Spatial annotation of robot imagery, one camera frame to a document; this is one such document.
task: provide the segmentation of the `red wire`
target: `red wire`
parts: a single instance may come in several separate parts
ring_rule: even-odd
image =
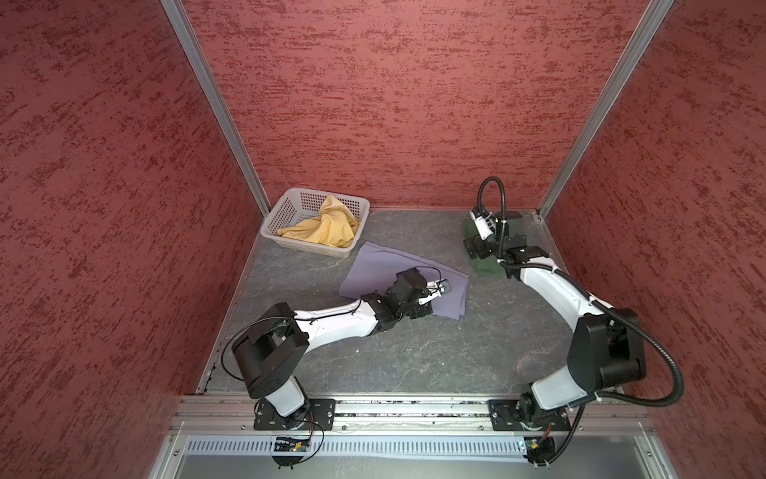
[[[545,438],[547,438],[550,433],[551,433],[551,423],[549,422],[548,430],[545,432],[545,434],[542,435],[542,437],[540,438],[540,442],[543,442],[543,440],[545,440]]]
[[[311,413],[311,422],[309,423],[311,426],[309,428],[309,445],[311,445],[311,438],[314,436],[314,413]]]

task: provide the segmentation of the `black cable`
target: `black cable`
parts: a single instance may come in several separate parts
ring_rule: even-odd
[[[253,406],[254,412],[257,409],[257,406],[258,406],[258,403],[255,403],[255,405]],[[300,461],[296,462],[295,464],[290,464],[290,467],[297,466],[298,464],[303,464],[304,462],[306,462],[309,459],[313,458],[314,456],[316,456],[316,453],[319,452],[320,449],[322,449],[322,446],[325,445],[325,429],[322,427],[322,425],[320,423],[318,423],[316,421],[312,421],[312,420],[307,419],[307,418],[303,418],[303,420],[301,422],[307,422],[309,424],[313,424],[313,425],[319,427],[319,430],[322,431],[322,440],[319,442],[319,447],[314,449],[314,452],[311,453],[311,455],[308,458],[303,458]]]
[[[357,304],[356,307],[353,310],[349,311],[349,313],[351,313],[351,314],[356,313],[356,310],[358,310],[361,305],[362,305],[362,300],[360,299],[359,300],[359,304]],[[313,321],[322,320],[322,319],[328,318],[328,317],[340,316],[341,314],[348,314],[348,313],[328,314],[327,316],[320,316],[320,317],[310,318],[310,319],[305,319],[305,320],[299,320],[297,318],[289,317],[289,316],[269,316],[269,317],[265,317],[265,318],[260,318],[259,320],[255,320],[252,323],[250,323],[247,326],[245,326],[244,328],[242,328],[241,330],[239,330],[236,333],[234,333],[234,335],[226,342],[226,346],[224,346],[224,348],[221,350],[221,368],[223,368],[223,370],[224,370],[224,372],[226,372],[226,374],[228,374],[232,378],[236,379],[237,381],[244,381],[244,379],[242,379],[241,377],[235,376],[234,374],[231,373],[231,371],[229,371],[226,368],[226,364],[224,363],[224,354],[226,354],[226,349],[229,348],[229,345],[231,344],[232,341],[234,341],[235,338],[237,338],[240,334],[244,333],[244,331],[249,329],[251,326],[253,326],[255,324],[258,324],[261,321],[266,321],[266,320],[295,320],[295,321],[308,321],[308,322],[311,323]],[[273,328],[271,328],[270,330],[268,330],[264,334],[271,333],[272,331],[276,330],[280,326],[284,326],[286,324],[287,323],[276,324],[276,325],[274,325]]]
[[[506,239],[506,223],[508,218],[506,217],[506,187],[502,184],[500,178],[497,176],[490,176],[482,182],[481,186],[479,187],[479,194],[476,196],[476,206],[479,207],[480,211],[485,211],[481,199],[484,195],[484,187],[487,186],[489,182],[496,182],[500,188],[500,238],[497,241],[497,258],[502,260],[502,254],[504,252],[502,246]]]
[[[437,284],[441,283],[441,278],[442,278],[442,276],[441,276],[441,270],[440,270],[439,268],[437,268],[437,267],[435,267],[435,266],[426,266],[425,264],[421,264],[421,265],[419,265],[419,266],[415,266],[415,267],[427,267],[427,268],[430,268],[430,269],[432,269],[432,270],[436,270],[436,271],[438,271],[438,272],[439,272],[439,281],[437,281]],[[433,289],[433,290],[432,290],[431,288],[427,288],[427,289],[428,289],[428,290],[429,290],[431,293],[436,293],[437,291],[439,291],[439,288],[438,288],[438,287],[437,287],[436,289]]]
[[[561,443],[561,447],[556,450],[556,452],[553,454],[553,457],[548,461],[547,463],[545,461],[543,462],[536,462],[536,465],[538,466],[548,466],[548,464],[551,464],[556,459],[560,458],[561,455],[564,453],[564,450],[569,446],[569,443],[571,442],[572,438],[575,436],[575,431],[577,431],[577,428],[580,424],[580,419],[582,419],[582,413],[585,412],[585,404],[581,405],[580,408],[577,410],[577,414],[574,415],[574,421],[572,421],[572,427],[569,430],[569,433],[567,434],[567,437],[564,438],[564,442]]]
[[[308,422],[310,424],[313,424],[315,426],[319,427],[319,430],[322,431],[322,441],[319,443],[319,447],[311,453],[311,455],[308,458],[301,459],[300,461],[296,462],[295,465],[303,464],[304,462],[308,461],[309,459],[313,458],[317,452],[319,452],[319,449],[322,448],[323,445],[325,445],[325,429],[322,427],[322,425],[315,421],[309,421],[308,419],[303,419],[303,422]]]
[[[288,316],[269,316],[269,317],[265,317],[265,318],[260,318],[259,320],[253,321],[252,323],[248,324],[247,326],[245,326],[241,330],[239,330],[236,333],[234,333],[234,335],[231,338],[229,338],[229,340],[226,342],[226,346],[224,346],[224,348],[221,349],[221,368],[224,369],[226,374],[228,374],[232,378],[236,379],[237,381],[244,381],[244,379],[231,374],[231,372],[228,369],[226,369],[226,364],[224,363],[224,354],[226,353],[226,349],[229,348],[229,345],[231,344],[231,342],[234,341],[234,339],[237,338],[240,334],[244,333],[245,330],[247,330],[251,326],[254,326],[254,325],[260,323],[261,321],[267,321],[267,320],[293,320],[293,319],[295,319],[295,318],[288,317]],[[278,328],[280,326],[284,326],[285,324],[286,323],[279,323],[279,324],[275,325],[273,328],[268,330],[266,332],[266,334],[271,333],[276,328]]]
[[[563,277],[569,284],[571,284],[577,291],[579,291],[583,297],[589,300],[591,299],[592,295],[588,292],[588,290],[580,286],[580,284],[578,284],[578,282],[575,281],[571,276],[569,276],[564,271],[558,268],[554,269],[552,266],[548,264],[542,264],[542,263],[504,264],[504,263],[501,263],[501,265],[506,270],[522,270],[528,267],[536,267],[536,268],[547,270],[547,271],[553,271],[558,276]],[[619,399],[621,401],[629,402],[630,404],[641,405],[647,408],[664,408],[678,402],[683,396],[683,374],[681,373],[681,369],[678,367],[678,364],[676,364],[676,361],[673,359],[670,353],[668,353],[667,350],[657,340],[655,340],[649,333],[642,330],[639,326],[626,320],[624,317],[622,317],[622,315],[620,315],[613,308],[607,307],[605,304],[601,303],[598,300],[593,300],[592,304],[596,308],[598,308],[599,311],[608,315],[611,319],[622,324],[627,329],[638,334],[639,336],[643,338],[644,341],[649,343],[660,354],[660,356],[662,356],[663,360],[665,361],[665,364],[667,364],[668,366],[668,369],[670,369],[670,375],[673,377],[673,389],[671,389],[668,395],[660,399],[637,398],[635,396],[620,394],[619,392],[612,392],[612,391],[599,391],[598,395],[602,398]]]

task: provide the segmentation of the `purple cloth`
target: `purple cloth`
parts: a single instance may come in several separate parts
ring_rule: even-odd
[[[359,249],[348,276],[340,285],[340,295],[359,298],[377,291],[383,294],[396,281],[396,273],[411,267],[433,266],[439,268],[442,279],[450,282],[452,291],[431,301],[434,314],[457,320],[466,313],[468,275],[436,261],[421,258],[404,251],[365,242]],[[426,281],[439,279],[439,271],[430,267],[418,268]]]

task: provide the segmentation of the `aluminum frame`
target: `aluminum frame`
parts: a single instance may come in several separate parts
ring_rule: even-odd
[[[593,137],[607,117],[615,100],[620,96],[620,92],[625,86],[627,79],[630,78],[636,65],[638,65],[638,61],[652,41],[654,34],[665,19],[665,15],[670,10],[673,2],[674,0],[651,0],[649,6],[647,6],[641,19],[638,21],[636,30],[633,32],[627,45],[625,45],[620,59],[617,60],[617,64],[614,66],[607,83],[604,85],[601,95],[596,100],[591,115],[585,120],[580,134],[574,141],[572,148],[569,150],[564,162],[561,164],[561,168],[558,170],[556,177],[538,207],[538,214],[541,219],[545,220],[548,213],[551,212],[556,199],[561,194],[561,191],[563,191],[569,177],[580,162],[585,150],[591,144]]]
[[[234,119],[231,118],[231,113],[226,106],[226,100],[224,100],[221,90],[218,89],[218,84],[215,82],[210,66],[205,60],[205,54],[202,53],[202,47],[197,40],[197,35],[194,33],[192,23],[189,21],[188,15],[186,15],[186,10],[181,0],[160,0],[160,2],[165,9],[165,13],[168,15],[173,30],[175,30],[178,41],[181,42],[191,68],[194,70],[200,86],[202,86],[202,91],[205,92],[205,96],[208,98],[208,102],[210,102],[210,107],[215,114],[215,118],[218,120],[218,124],[221,126],[221,130],[224,132],[231,152],[234,154],[234,158],[237,159],[237,163],[239,163],[242,175],[245,181],[247,181],[247,185],[250,186],[250,192],[253,193],[260,213],[266,218],[266,215],[271,211],[271,204],[266,196],[264,186],[258,178],[253,162],[250,160],[250,155],[247,153],[242,137],[237,130],[237,125],[234,123]]]
[[[309,395],[313,399],[337,401],[335,420],[328,438],[485,438],[487,441],[512,440],[540,435],[542,431],[493,431],[489,420],[488,395],[398,395],[346,394]],[[241,437],[270,437],[275,431],[253,431],[254,406],[257,401],[242,394],[187,395],[181,400],[168,431],[165,446],[149,475],[153,479],[171,479],[191,440],[220,436],[236,441]],[[553,435],[565,435],[553,432]],[[577,435],[633,437],[637,454],[652,479],[677,479],[656,430],[640,406],[603,402],[588,405]]]

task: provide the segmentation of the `perforated basket side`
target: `perforated basket side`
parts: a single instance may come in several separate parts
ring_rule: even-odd
[[[319,209],[322,207],[322,204],[327,199],[327,196],[328,195],[325,195],[322,193],[300,192],[300,207],[302,209],[316,212],[316,214],[318,215]],[[340,200],[340,202],[343,203],[346,206],[346,208],[348,208],[351,211],[351,213],[354,215],[354,218],[361,219],[362,213],[360,210],[361,210],[362,204],[358,200],[343,198],[342,195],[336,195],[336,198]]]
[[[288,226],[294,226],[297,223],[300,223],[304,219],[313,218],[313,216],[309,216],[308,218],[303,218],[298,221],[295,221],[296,217],[296,210],[295,206],[293,206],[293,203],[290,201],[289,198],[285,198],[285,201],[282,203],[282,205],[279,207],[279,209],[275,212],[274,216],[269,221],[269,231],[272,235],[276,235],[277,231],[281,228],[287,228]]]

